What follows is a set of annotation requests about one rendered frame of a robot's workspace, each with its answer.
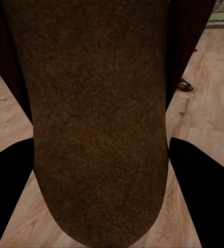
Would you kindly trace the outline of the sandal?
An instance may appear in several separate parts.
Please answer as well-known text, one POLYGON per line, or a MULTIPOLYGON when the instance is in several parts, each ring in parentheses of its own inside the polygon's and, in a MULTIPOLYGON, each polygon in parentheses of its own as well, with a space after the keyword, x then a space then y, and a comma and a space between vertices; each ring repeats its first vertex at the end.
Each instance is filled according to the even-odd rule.
POLYGON ((0 0, 0 76, 61 230, 128 248, 164 201, 166 112, 216 0, 0 0))
POLYGON ((183 78, 181 78, 177 88, 179 88, 181 91, 184 91, 184 92, 190 92, 194 90, 194 87, 192 87, 191 84, 189 84, 183 78))

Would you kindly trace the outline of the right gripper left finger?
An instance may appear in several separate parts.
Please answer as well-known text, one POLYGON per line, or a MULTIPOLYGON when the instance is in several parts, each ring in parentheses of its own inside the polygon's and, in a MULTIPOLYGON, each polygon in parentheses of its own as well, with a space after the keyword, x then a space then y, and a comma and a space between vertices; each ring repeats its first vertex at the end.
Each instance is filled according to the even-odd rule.
POLYGON ((0 240, 32 172, 33 137, 0 152, 0 240))

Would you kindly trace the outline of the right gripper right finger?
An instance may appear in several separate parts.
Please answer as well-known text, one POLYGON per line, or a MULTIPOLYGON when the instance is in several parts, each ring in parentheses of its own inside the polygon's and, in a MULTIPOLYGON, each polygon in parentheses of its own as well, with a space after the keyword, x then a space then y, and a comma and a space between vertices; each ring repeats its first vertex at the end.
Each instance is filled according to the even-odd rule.
POLYGON ((175 137, 169 158, 202 248, 224 248, 224 167, 175 137))

